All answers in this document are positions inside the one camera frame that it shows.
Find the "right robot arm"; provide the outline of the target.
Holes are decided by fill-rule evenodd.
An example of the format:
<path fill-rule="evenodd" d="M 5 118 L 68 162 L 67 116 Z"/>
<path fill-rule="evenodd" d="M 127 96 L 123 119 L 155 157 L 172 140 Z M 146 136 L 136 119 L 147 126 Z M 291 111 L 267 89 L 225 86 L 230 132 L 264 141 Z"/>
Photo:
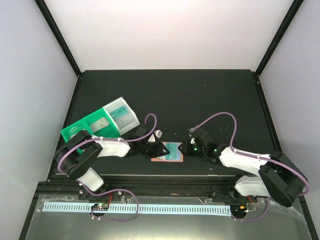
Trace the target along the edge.
<path fill-rule="evenodd" d="M 178 147 L 184 156 L 247 173 L 227 189 L 228 198 L 234 202 L 247 196 L 269 197 L 288 208 L 309 190 L 306 176 L 283 152 L 258 154 L 239 150 L 214 142 L 203 128 L 189 136 Z"/>

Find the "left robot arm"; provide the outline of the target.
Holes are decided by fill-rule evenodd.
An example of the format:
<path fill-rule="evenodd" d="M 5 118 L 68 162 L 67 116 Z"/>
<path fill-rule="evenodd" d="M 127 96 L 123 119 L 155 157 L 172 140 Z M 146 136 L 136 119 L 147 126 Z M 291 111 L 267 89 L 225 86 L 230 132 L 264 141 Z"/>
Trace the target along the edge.
<path fill-rule="evenodd" d="M 101 200 L 107 195 L 108 188 L 93 168 L 94 162 L 102 157 L 153 159 L 166 156 L 170 150 L 160 141 L 161 136 L 160 130 L 151 132 L 146 124 L 118 138 L 98 137 L 84 129 L 60 147 L 54 159 L 59 172 L 85 185 L 95 199 Z"/>

